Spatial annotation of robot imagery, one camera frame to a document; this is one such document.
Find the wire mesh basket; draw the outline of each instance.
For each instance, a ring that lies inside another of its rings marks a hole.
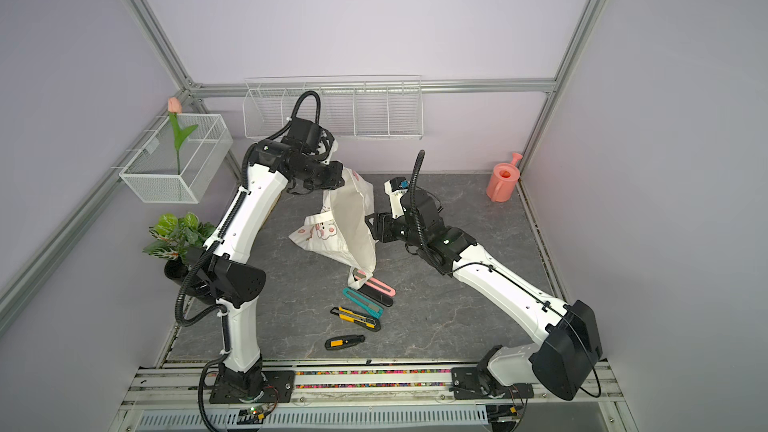
[[[248,79],[243,101],[245,135],[263,139],[286,123],[305,91],[320,95],[320,125],[334,137],[421,139],[424,135],[422,87],[418,76],[278,77]],[[314,120],[315,101],[307,98],[298,116]]]
[[[232,145],[219,115],[184,113],[178,121],[181,129],[197,124],[179,150],[180,173],[168,118],[120,173],[142,202],[197,204]]]

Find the potted plant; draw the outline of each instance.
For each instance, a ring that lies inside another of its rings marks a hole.
[[[201,222],[195,214],[188,212],[178,218],[173,214],[163,214],[158,223],[149,227],[149,234],[154,242],[144,247],[144,253],[166,259],[164,273],[170,280],[181,285],[190,265],[187,262],[189,247],[202,248],[206,239],[216,230],[210,222]],[[216,303],[210,294],[208,284],[197,279],[187,289],[187,295],[198,298],[206,304]]]

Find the robotic arm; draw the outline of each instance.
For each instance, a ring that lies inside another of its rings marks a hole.
[[[308,96],[314,96],[317,103],[314,122],[296,117]],[[261,352],[256,342],[256,301],[266,274],[246,263],[256,234],[284,189],[296,193],[296,180],[301,180],[310,191],[343,186],[342,164],[330,160],[337,144],[333,135],[320,127],[319,119],[320,98],[313,91],[303,93],[290,122],[246,152],[243,184],[224,219],[206,241],[205,250],[188,252],[187,257],[194,265],[177,297],[176,320],[179,325],[188,326],[217,310],[224,336],[221,356],[206,364],[198,387],[198,405],[209,430],[215,428],[205,415],[202,390],[210,367],[219,367],[216,384],[226,387],[227,398],[263,400],[266,389],[272,388],[262,373]],[[475,381],[458,389],[500,397],[513,382],[538,380],[558,397],[572,399],[601,356],[590,307],[579,301],[568,305],[538,290],[496,261],[471,235],[446,226],[439,214],[442,208],[417,187],[423,157],[422,150],[410,181],[395,177],[385,183],[391,211],[366,217],[374,239],[401,240],[417,247],[418,255],[438,272],[480,291],[518,322],[534,342],[518,348],[494,347],[478,364]],[[186,318],[185,291],[195,277],[210,286],[216,305]],[[274,399],[268,401],[281,399],[276,389],[270,393]]]
[[[442,207],[417,186],[423,159],[421,150],[410,181],[395,177],[385,182],[391,211],[366,217],[371,234],[382,242],[400,240],[417,247],[428,264],[485,295],[533,340],[530,345],[490,350],[478,364],[472,392],[495,397],[515,381],[538,380],[558,397],[572,400],[602,355],[594,313],[583,302],[568,305],[537,289],[494,259],[474,237],[446,226]]]

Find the artificial plant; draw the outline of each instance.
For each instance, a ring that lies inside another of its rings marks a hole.
[[[210,222],[200,222],[192,212],[182,218],[163,214],[156,225],[149,227],[149,234],[155,241],[144,247],[144,253],[168,260],[180,258],[187,264],[189,247],[202,248],[215,230],[216,226]]]
[[[189,127],[181,128],[179,126],[179,119],[177,114],[181,113],[181,102],[176,97],[168,99],[168,120],[170,121],[170,127],[174,130],[174,148],[176,149],[176,174],[181,175],[181,145],[187,140],[192,132],[197,129],[197,124],[193,124]]]

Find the black mounting plate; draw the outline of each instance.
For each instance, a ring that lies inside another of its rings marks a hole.
[[[480,393],[478,371],[475,367],[454,367],[451,369],[453,397],[456,400],[487,399]],[[504,391],[500,398],[509,399],[514,394],[516,399],[532,399],[533,386],[530,384],[515,384]]]
[[[293,393],[293,379],[296,373],[292,370],[263,370],[263,373],[266,378],[264,385],[271,385],[277,389],[279,396],[277,401],[290,402],[290,396]],[[265,388],[261,397],[254,400],[254,402],[260,404],[274,402],[275,389]],[[242,392],[222,382],[216,376],[214,389],[210,393],[210,402],[212,404],[243,404],[244,402],[240,399],[245,399],[245,395]]]

